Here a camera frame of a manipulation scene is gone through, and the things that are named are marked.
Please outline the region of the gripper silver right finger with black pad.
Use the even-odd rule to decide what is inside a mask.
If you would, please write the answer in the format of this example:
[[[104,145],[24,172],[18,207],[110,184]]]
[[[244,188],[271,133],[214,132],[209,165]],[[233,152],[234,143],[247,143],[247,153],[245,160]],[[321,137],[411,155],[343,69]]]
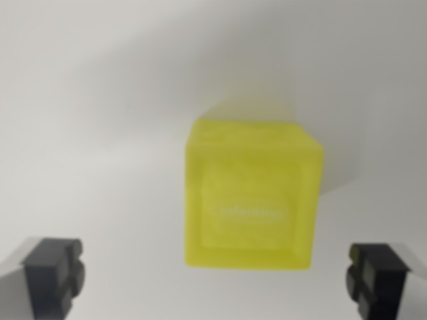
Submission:
[[[346,289],[362,319],[425,319],[426,263],[403,243],[353,243]]]

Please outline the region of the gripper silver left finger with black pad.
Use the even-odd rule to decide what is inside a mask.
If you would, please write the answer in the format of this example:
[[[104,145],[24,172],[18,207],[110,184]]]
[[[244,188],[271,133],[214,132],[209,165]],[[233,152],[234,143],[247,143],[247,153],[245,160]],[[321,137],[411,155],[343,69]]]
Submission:
[[[83,289],[80,239],[29,237],[1,261],[2,319],[66,319]]]

